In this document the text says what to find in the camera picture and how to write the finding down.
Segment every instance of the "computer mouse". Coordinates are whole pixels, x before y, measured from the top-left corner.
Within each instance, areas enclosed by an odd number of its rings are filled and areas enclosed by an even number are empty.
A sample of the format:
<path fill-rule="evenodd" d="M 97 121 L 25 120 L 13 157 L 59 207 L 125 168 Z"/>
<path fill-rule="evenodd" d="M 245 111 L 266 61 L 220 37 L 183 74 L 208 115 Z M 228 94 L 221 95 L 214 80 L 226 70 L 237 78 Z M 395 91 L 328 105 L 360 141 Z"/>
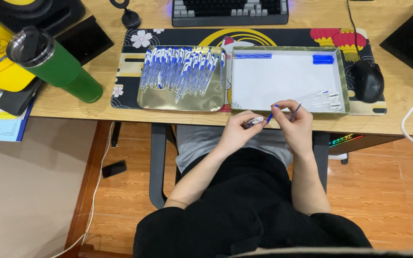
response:
<path fill-rule="evenodd" d="M 385 82 L 380 67 L 376 63 L 360 60 L 353 65 L 355 97 L 366 103 L 375 103 L 383 94 Z"/>

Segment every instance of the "green tumbler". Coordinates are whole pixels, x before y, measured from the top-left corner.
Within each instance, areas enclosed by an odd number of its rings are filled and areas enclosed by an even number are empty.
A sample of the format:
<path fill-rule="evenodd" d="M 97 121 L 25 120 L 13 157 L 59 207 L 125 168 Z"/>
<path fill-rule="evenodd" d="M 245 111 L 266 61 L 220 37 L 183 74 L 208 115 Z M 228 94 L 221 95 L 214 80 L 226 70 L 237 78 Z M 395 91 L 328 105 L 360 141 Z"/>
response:
<path fill-rule="evenodd" d="M 14 63 L 85 103 L 93 103 L 103 95 L 103 87 L 43 29 L 24 27 L 13 36 L 6 53 Z"/>

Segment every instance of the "hand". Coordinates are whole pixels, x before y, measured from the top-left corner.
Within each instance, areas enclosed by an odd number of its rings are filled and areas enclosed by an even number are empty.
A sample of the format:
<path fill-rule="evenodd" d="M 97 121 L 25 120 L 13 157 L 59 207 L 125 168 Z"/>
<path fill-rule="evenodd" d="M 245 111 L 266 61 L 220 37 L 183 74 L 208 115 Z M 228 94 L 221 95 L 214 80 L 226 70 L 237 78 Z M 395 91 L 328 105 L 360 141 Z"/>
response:
<path fill-rule="evenodd" d="M 259 133 L 262 128 L 267 125 L 267 120 L 264 119 L 264 121 L 255 124 L 249 129 L 243 129 L 241 126 L 243 122 L 257 117 L 262 116 L 253 113 L 251 110 L 243 111 L 229 117 L 223 135 L 215 149 L 224 155 L 229 156 L 242 148 L 253 136 Z"/>
<path fill-rule="evenodd" d="M 313 154 L 312 151 L 312 121 L 313 115 L 301 106 L 290 121 L 290 114 L 283 114 L 281 109 L 288 108 L 294 113 L 299 103 L 294 100 L 279 101 L 273 105 L 273 117 L 283 130 L 284 138 L 295 155 Z"/>

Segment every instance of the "desk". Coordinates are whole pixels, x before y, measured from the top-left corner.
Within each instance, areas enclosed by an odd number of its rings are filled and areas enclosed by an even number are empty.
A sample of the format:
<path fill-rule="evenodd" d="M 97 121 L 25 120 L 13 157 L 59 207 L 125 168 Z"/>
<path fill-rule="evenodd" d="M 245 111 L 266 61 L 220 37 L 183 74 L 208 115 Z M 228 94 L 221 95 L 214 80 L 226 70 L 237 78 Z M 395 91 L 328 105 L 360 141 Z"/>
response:
<path fill-rule="evenodd" d="M 289 0 L 287 25 L 247 26 L 250 28 L 351 27 L 345 0 Z M 107 0 L 83 0 L 115 45 L 84 68 L 104 86 L 103 97 L 93 104 L 81 103 L 61 89 L 51 86 L 39 95 L 32 116 L 169 124 L 225 125 L 229 113 L 190 113 L 114 109 L 110 98 L 126 28 L 122 10 Z M 171 0 L 132 0 L 130 8 L 141 19 L 142 28 L 171 27 Z M 375 60 L 384 74 L 388 113 L 384 116 L 345 116 L 336 120 L 315 120 L 313 130 L 361 134 L 401 134 L 400 124 L 413 105 L 413 69 L 379 47 L 379 44 L 413 15 L 413 0 L 353 1 L 350 3 L 357 27 L 368 33 Z M 272 120 L 270 128 L 278 128 Z M 413 135 L 413 114 L 406 121 Z"/>

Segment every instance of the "mouse pad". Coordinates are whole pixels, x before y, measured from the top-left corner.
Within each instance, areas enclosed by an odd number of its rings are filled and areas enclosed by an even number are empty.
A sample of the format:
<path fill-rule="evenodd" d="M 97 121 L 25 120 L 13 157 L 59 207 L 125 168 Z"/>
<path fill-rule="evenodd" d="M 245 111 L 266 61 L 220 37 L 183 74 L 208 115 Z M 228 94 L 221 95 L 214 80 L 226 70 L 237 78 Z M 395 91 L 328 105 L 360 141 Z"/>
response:
<path fill-rule="evenodd" d="M 350 115 L 381 116 L 386 114 L 385 99 L 376 103 L 364 103 L 355 97 L 355 82 L 351 68 L 360 60 L 374 62 L 368 36 L 357 29 L 359 53 L 355 47 L 355 35 L 350 28 L 302 28 L 302 29 L 245 29 L 245 28 L 196 28 L 196 29 L 130 29 L 125 34 L 119 61 L 111 106 L 122 109 L 141 109 L 137 103 L 141 69 L 146 50 L 153 45 L 219 46 L 232 55 L 234 46 L 307 46 L 340 48 L 347 78 Z M 227 74 L 226 97 L 219 112 L 230 112 L 232 88 L 231 74 Z"/>

